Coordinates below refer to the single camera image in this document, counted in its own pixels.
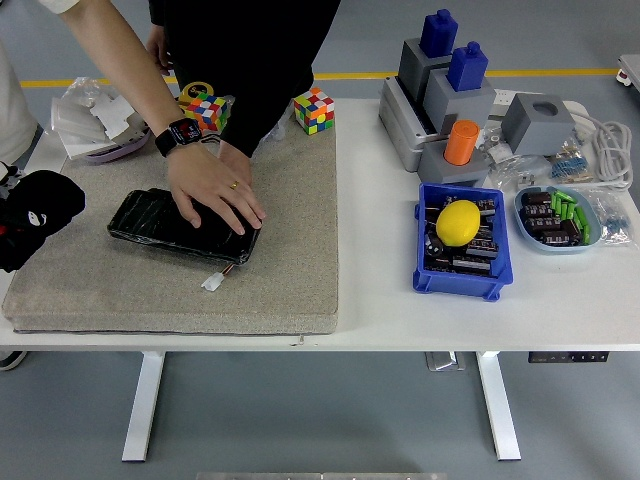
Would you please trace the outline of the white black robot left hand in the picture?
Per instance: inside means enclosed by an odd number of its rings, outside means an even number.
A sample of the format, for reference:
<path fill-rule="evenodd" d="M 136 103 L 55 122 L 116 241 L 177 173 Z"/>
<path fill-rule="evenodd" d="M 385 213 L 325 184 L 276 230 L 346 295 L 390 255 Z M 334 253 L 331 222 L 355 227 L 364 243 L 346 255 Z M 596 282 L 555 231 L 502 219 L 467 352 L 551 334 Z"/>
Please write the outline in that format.
<path fill-rule="evenodd" d="M 6 200 L 10 192 L 17 186 L 24 171 L 15 165 L 0 163 L 0 198 Z"/>

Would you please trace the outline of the person's left hand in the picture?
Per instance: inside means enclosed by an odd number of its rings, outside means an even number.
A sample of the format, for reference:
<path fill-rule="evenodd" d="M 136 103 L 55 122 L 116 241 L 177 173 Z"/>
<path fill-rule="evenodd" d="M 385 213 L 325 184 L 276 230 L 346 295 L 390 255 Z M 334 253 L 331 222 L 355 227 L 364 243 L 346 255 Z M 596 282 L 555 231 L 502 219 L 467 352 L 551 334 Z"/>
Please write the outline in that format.
<path fill-rule="evenodd" d="M 197 201 L 219 215 L 239 235 L 245 233 L 242 220 L 259 229 L 266 212 L 252 186 L 236 180 L 218 156 L 218 152 L 210 152 L 201 143 L 181 146 L 168 154 L 168 182 L 179 212 L 193 227 L 200 227 L 201 217 L 193 206 Z"/>
<path fill-rule="evenodd" d="M 218 158 L 234 174 L 236 180 L 251 187 L 253 183 L 250 158 L 226 141 L 221 141 Z"/>

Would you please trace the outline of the person's right hand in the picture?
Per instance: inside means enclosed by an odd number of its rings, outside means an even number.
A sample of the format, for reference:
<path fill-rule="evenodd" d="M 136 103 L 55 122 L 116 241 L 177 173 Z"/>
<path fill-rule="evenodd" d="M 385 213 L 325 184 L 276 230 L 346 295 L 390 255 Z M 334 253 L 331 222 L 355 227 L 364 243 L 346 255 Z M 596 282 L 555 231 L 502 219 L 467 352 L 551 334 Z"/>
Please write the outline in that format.
<path fill-rule="evenodd" d="M 162 26 L 151 25 L 150 33 L 146 41 L 146 49 L 160 73 L 163 76 L 168 76 L 173 70 L 173 63 L 168 51 L 165 31 Z"/>

